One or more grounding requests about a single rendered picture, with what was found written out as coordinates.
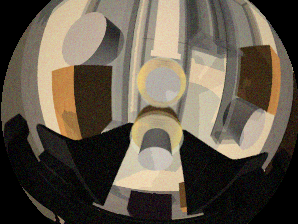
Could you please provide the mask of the orange box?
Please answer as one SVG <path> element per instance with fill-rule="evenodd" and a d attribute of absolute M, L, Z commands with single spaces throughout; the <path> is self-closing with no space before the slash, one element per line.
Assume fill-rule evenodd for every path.
<path fill-rule="evenodd" d="M 96 136 L 113 120 L 110 65 L 72 65 L 52 71 L 53 107 L 61 135 Z"/>
<path fill-rule="evenodd" d="M 237 96 L 275 116 L 281 88 L 279 57 L 269 45 L 241 47 L 241 75 Z"/>

